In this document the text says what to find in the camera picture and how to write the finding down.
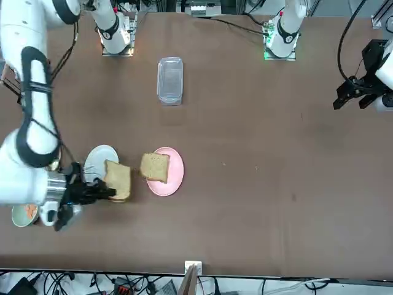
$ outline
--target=brown table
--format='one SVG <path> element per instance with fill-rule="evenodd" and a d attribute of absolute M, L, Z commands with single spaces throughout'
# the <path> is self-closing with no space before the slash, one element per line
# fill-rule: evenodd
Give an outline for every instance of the brown table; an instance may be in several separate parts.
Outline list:
<path fill-rule="evenodd" d="M 148 14 L 133 58 L 103 58 L 93 21 L 82 18 L 54 85 L 64 141 L 81 161 L 110 144 L 132 167 L 144 152 L 174 147 L 184 182 L 156 197 L 134 177 L 131 202 L 90 205 L 60 233 L 18 229 L 1 208 L 1 266 L 181 273 L 185 260 L 201 260 L 210 274 L 392 278 L 393 116 L 356 101 L 332 108 L 347 21 L 306 19 L 297 61 L 283 62 L 263 60 L 260 36 L 181 14 Z M 354 22 L 348 75 L 373 38 L 370 20 Z M 71 39 L 70 27 L 50 33 L 52 62 Z M 179 107 L 157 99 L 167 56 L 184 62 Z M 10 92 L 0 95 L 4 138 L 21 112 Z"/>

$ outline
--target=pink plate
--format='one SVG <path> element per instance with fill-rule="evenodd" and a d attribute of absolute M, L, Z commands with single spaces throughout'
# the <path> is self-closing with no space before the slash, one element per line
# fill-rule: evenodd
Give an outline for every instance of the pink plate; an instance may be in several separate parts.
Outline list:
<path fill-rule="evenodd" d="M 175 193 L 183 181 L 184 165 L 182 157 L 171 147 L 160 147 L 155 151 L 157 154 L 169 155 L 168 182 L 147 181 L 152 192 L 161 197 Z"/>

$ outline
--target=plastic box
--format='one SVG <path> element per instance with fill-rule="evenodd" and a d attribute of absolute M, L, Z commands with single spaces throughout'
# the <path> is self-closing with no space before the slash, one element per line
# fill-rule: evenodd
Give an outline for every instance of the plastic box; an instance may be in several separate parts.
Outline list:
<path fill-rule="evenodd" d="M 183 62 L 180 57 L 165 57 L 158 63 L 157 95 L 162 104 L 182 103 Z"/>

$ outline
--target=slice of bread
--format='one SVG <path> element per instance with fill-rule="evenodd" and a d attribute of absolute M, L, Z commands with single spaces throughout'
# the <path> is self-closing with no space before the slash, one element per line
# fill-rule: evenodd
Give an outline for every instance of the slice of bread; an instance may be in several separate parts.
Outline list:
<path fill-rule="evenodd" d="M 141 162 L 141 174 L 151 181 L 168 181 L 169 156 L 160 154 L 144 154 Z"/>
<path fill-rule="evenodd" d="M 109 160 L 105 160 L 106 185 L 116 190 L 116 195 L 111 197 L 114 202 L 124 202 L 131 192 L 131 168 Z"/>

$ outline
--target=white plate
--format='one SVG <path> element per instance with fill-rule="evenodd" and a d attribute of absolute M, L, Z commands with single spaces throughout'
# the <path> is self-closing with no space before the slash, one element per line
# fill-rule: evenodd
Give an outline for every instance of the white plate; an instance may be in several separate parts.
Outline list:
<path fill-rule="evenodd" d="M 96 177 L 104 180 L 106 174 L 104 164 L 105 160 L 110 160 L 115 163 L 119 162 L 119 157 L 115 149 L 111 146 L 97 146 L 89 153 L 84 165 L 84 176 L 86 182 L 92 183 Z"/>

